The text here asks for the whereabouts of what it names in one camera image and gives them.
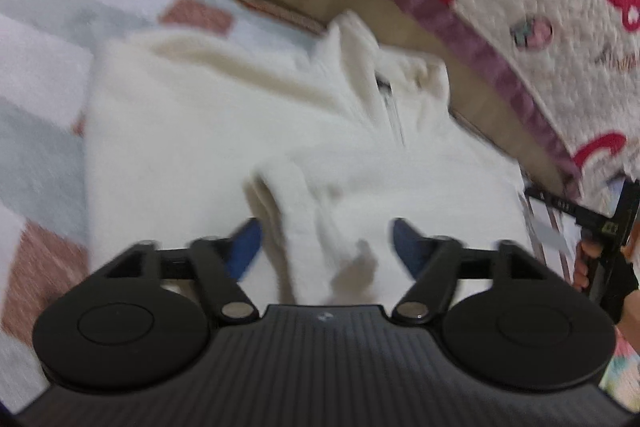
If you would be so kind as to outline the black gloved right hand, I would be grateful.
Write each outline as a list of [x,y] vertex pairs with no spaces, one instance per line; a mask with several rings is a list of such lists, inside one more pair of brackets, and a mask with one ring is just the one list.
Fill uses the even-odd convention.
[[[633,291],[638,291],[639,289],[636,273],[634,273],[634,265],[627,251],[627,247],[622,247],[620,252],[614,256],[612,273],[600,300],[600,307],[611,317],[615,324],[620,324],[620,320],[623,318],[625,299]],[[573,286],[578,291],[585,291],[590,287],[587,260],[597,260],[601,257],[601,254],[602,246],[595,241],[582,239],[578,243],[573,274]]]

